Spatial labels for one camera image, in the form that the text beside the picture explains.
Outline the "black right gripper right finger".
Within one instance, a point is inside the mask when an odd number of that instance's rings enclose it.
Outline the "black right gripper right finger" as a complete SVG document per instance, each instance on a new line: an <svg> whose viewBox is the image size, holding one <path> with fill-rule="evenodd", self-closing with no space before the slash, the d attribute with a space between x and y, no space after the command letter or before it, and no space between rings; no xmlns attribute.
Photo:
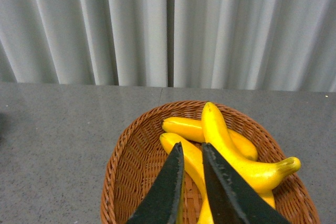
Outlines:
<svg viewBox="0 0 336 224"><path fill-rule="evenodd" d="M288 223L210 143L202 144L206 192L215 223Z"/></svg>

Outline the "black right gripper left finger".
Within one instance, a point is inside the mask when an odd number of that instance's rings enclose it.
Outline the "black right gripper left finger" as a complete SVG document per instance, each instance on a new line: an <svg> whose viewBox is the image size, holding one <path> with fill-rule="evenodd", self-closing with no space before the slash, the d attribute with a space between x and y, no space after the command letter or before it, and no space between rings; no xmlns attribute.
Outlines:
<svg viewBox="0 0 336 224"><path fill-rule="evenodd" d="M176 143L127 223L182 223L184 181L183 148L181 143Z"/></svg>

